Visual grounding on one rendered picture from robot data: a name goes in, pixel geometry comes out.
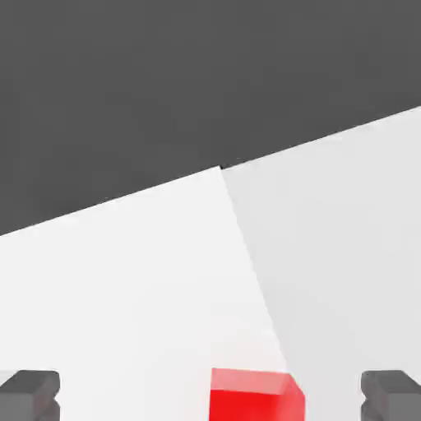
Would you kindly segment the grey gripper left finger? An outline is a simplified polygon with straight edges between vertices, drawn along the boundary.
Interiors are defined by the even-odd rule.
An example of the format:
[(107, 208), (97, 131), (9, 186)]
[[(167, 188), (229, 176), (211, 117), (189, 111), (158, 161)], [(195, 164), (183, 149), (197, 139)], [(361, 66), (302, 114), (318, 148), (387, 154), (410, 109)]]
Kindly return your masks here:
[(60, 421), (56, 371), (0, 371), (0, 421)]

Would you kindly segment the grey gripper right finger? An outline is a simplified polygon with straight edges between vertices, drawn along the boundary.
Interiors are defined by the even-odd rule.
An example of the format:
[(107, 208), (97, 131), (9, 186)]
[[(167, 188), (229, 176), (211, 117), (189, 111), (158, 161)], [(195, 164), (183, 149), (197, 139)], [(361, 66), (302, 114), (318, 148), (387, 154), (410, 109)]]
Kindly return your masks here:
[(421, 385), (401, 370), (362, 373), (360, 421), (421, 421)]

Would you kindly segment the small red cube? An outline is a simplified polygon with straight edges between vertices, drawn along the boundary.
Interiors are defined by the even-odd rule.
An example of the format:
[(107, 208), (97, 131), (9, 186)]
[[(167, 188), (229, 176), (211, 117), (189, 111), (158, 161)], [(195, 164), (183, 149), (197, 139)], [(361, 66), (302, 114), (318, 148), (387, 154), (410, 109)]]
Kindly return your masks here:
[(305, 421), (305, 395), (284, 372), (214, 368), (209, 421)]

